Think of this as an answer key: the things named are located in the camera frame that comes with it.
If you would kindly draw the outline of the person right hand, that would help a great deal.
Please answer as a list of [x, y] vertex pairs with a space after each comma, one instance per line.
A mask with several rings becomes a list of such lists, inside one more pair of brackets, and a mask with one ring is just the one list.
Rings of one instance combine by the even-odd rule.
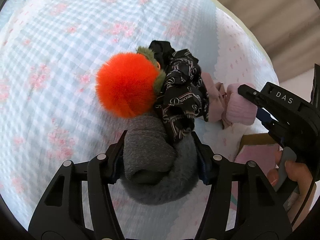
[[296, 230], [310, 211], [317, 185], [313, 181], [312, 174], [305, 164], [288, 160], [285, 162], [285, 169], [287, 176], [292, 181], [297, 182], [299, 187], [299, 196], [296, 197], [291, 205], [291, 209], [287, 212], [292, 224], [292, 230]]

